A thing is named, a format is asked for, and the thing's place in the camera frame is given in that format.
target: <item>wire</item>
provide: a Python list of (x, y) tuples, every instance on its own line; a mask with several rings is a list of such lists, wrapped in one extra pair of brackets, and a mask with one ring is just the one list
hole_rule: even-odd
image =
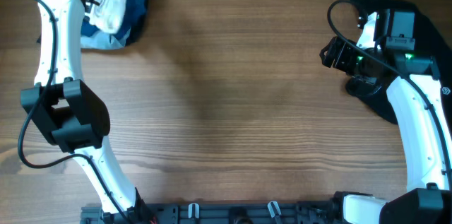
[(54, 162), (51, 162), (51, 163), (48, 163), (48, 164), (44, 164), (44, 165), (32, 164), (25, 157), (25, 154), (23, 152), (23, 139), (25, 138), (25, 131), (27, 130), (31, 119), (32, 119), (34, 113), (36, 112), (36, 109), (39, 107), (39, 105), (41, 104), (42, 100), (45, 98), (46, 94), (48, 93), (48, 91), (50, 89), (50, 85), (52, 84), (52, 81), (54, 79), (54, 75), (55, 75), (55, 60), (56, 60), (56, 57), (57, 57), (57, 43), (58, 43), (58, 39), (57, 39), (57, 20), (55, 19), (54, 14), (50, 10), (50, 8), (46, 5), (46, 3), (44, 3), (41, 0), (35, 0), (35, 1), (37, 3), (39, 3), (45, 9), (46, 12), (48, 12), (49, 17), (50, 17), (50, 23), (52, 24), (52, 32), (53, 32), (52, 59), (50, 61), (49, 79), (47, 80), (47, 84), (45, 85), (44, 90), (42, 91), (42, 93), (40, 94), (39, 98), (36, 100), (36, 102), (33, 105), (32, 109), (30, 110), (30, 112), (28, 113), (27, 117), (25, 118), (25, 121), (23, 122), (23, 125), (22, 125), (22, 129), (20, 130), (19, 139), (18, 139), (18, 154), (19, 154), (19, 158), (23, 162), (23, 164), (25, 164), (27, 167), (31, 167), (31, 168), (35, 168), (35, 169), (43, 169), (43, 168), (53, 167), (55, 165), (58, 165), (59, 163), (62, 163), (64, 161), (66, 161), (66, 160), (69, 160), (69, 159), (72, 159), (72, 158), (76, 158), (76, 157), (85, 159), (88, 162), (88, 164), (91, 166), (91, 168), (93, 169), (97, 179), (99, 180), (100, 185), (104, 189), (106, 195), (108, 196), (108, 198), (110, 199), (110, 201), (112, 202), (114, 207), (118, 210), (118, 213), (122, 216), (122, 218), (124, 218), (124, 220), (127, 223), (133, 224), (130, 221), (130, 219), (127, 218), (127, 216), (121, 210), (121, 208), (119, 207), (118, 203), (114, 200), (111, 191), (108, 190), (107, 185), (105, 184), (104, 180), (102, 179), (102, 176), (100, 175), (99, 171), (95, 167), (95, 164), (94, 164), (93, 160), (91, 160), (90, 157), (88, 157), (86, 155), (83, 155), (83, 154), (76, 153), (76, 154), (68, 155), (66, 157), (60, 158), (58, 160), (55, 160)]
[(334, 26), (333, 21), (331, 20), (331, 11), (333, 10), (334, 6), (336, 6), (337, 4), (341, 4), (341, 3), (347, 3), (347, 4), (352, 4), (356, 9), (359, 10), (359, 12), (362, 12), (366, 15), (368, 15), (368, 13), (356, 2), (353, 2), (351, 0), (337, 0), (334, 1), (330, 7), (328, 8), (328, 13), (326, 14), (326, 18), (328, 20), (328, 24), (331, 27), (331, 30), (333, 30), (333, 32), (341, 39), (343, 40), (345, 43), (347, 43), (351, 48), (355, 49), (357, 52), (359, 52), (363, 57), (369, 58), (373, 61), (375, 61), (376, 63), (386, 67), (387, 69), (389, 69), (390, 71), (392, 71), (394, 74), (400, 76), (402, 79), (405, 79), (416, 91), (417, 93), (419, 93), (419, 95), (421, 96), (421, 98), (424, 100), (425, 104), (427, 105), (427, 109), (430, 111), (430, 114), (432, 115), (432, 119), (435, 123), (435, 127), (436, 130), (438, 131), (438, 136), (439, 136), (439, 140), (441, 142), (441, 147), (443, 150), (443, 155), (444, 155), (444, 165), (446, 166), (446, 175), (448, 178), (448, 185), (449, 185), (449, 190), (452, 191), (452, 171), (451, 171), (451, 161), (449, 159), (449, 155), (448, 155), (448, 151), (447, 151), (447, 145), (446, 145), (446, 138), (444, 137), (444, 132), (443, 129), (441, 128), (441, 124), (439, 123), (439, 118), (438, 115), (436, 114), (435, 110), (434, 110), (434, 106), (433, 104), (430, 103), (429, 98), (425, 95), (424, 92), (422, 92), (422, 90), (419, 88), (419, 86), (417, 86), (417, 84), (410, 79), (409, 76), (401, 73), (399, 70), (397, 70), (396, 68), (392, 67), (391, 65), (388, 65), (386, 62), (381, 61), (379, 58), (377, 58), (376, 56), (373, 56), (367, 52), (365, 52), (363, 49), (360, 49), (359, 47), (357, 47), (356, 45), (354, 45), (353, 43), (351, 43), (346, 37), (344, 37), (339, 30)]

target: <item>wood grain surface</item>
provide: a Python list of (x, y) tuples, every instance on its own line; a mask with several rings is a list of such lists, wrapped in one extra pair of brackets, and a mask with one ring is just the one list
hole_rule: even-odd
[[(397, 126), (321, 65), (334, 0), (150, 0), (141, 40), (83, 52), (85, 82), (109, 108), (123, 171), (150, 203), (327, 199), (337, 190), (394, 199), (406, 169)], [(452, 44), (452, 0), (409, 0)], [(359, 37), (353, 10), (334, 21)], [(70, 160), (31, 170), (18, 159), (19, 92), (37, 71), (31, 0), (0, 0), (0, 223), (78, 223), (99, 204)], [(34, 125), (34, 163), (63, 156)]]

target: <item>crumpled fabric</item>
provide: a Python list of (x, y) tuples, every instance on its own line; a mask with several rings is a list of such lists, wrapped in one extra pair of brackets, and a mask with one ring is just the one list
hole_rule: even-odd
[(81, 48), (121, 49), (138, 40), (148, 12), (148, 0), (127, 0), (122, 25), (116, 34), (101, 31), (95, 25), (83, 21), (81, 29)]
[(126, 13), (127, 0), (95, 0), (99, 6), (93, 5), (91, 11), (85, 15), (89, 23), (96, 26), (104, 33), (116, 34), (120, 29), (124, 14)]

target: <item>cloth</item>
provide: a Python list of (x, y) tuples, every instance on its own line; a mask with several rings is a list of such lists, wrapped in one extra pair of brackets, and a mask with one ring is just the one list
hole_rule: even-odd
[(124, 19), (117, 33), (109, 34), (83, 21), (81, 47), (89, 49), (120, 49), (138, 40), (148, 10), (148, 0), (127, 0)]
[[(441, 34), (435, 28), (433, 23), (423, 15), (413, 3), (402, 0), (352, 0), (359, 3), (368, 13), (380, 11), (386, 8), (403, 9), (415, 12), (415, 29), (413, 37), (416, 39), (415, 49), (432, 54), (437, 61), (441, 82), (441, 102), (443, 105), (444, 116), (452, 128), (452, 70), (449, 66), (452, 64), (452, 50), (447, 46)], [(347, 92), (358, 97), (362, 102), (372, 108), (378, 115), (384, 119), (397, 123), (396, 116), (389, 104), (386, 96), (386, 88), (382, 87), (376, 94), (366, 95), (359, 90), (362, 88), (352, 78), (346, 85)]]
[(127, 0), (95, 0), (100, 3), (91, 6), (86, 18), (104, 33), (116, 34), (122, 25), (126, 13)]

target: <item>white cloth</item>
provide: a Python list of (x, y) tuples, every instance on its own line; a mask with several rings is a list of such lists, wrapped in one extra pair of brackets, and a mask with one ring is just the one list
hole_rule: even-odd
[(127, 0), (95, 0), (99, 6), (93, 4), (91, 11), (85, 15), (89, 17), (91, 25), (95, 25), (102, 32), (115, 34), (118, 32), (126, 13)]

